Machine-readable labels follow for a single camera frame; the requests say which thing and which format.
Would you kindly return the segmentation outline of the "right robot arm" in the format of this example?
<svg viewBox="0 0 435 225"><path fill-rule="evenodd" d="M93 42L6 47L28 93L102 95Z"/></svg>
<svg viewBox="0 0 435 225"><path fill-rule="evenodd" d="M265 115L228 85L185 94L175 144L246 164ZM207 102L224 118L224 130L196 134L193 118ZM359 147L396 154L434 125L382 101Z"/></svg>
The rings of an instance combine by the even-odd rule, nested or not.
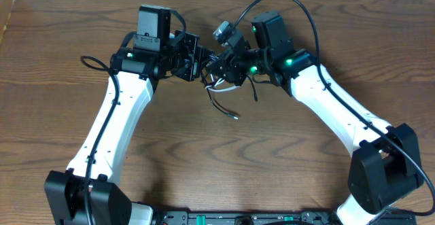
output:
<svg viewBox="0 0 435 225"><path fill-rule="evenodd" d="M207 70L240 86L245 79L267 75L273 85L311 109L341 140L351 157L350 195L338 207L341 224L402 224L406 216L394 203L423 185L419 144L407 124L392 126L343 90L308 50L294 47L276 11L252 20L257 48L223 22L214 38L224 47Z"/></svg>

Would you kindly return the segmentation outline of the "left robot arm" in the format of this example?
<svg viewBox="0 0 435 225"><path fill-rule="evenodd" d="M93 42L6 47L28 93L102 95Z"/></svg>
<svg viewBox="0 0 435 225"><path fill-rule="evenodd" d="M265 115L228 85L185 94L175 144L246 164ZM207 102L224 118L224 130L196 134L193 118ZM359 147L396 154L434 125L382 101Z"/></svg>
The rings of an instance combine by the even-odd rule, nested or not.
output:
<svg viewBox="0 0 435 225"><path fill-rule="evenodd" d="M198 77L198 37L185 29L170 32L175 10L156 5L139 8L137 30L128 33L106 65L107 91L90 132L65 171L49 172L44 190L55 224L157 224L152 207L132 202L121 191L126 151L157 85L172 75L186 81Z"/></svg>

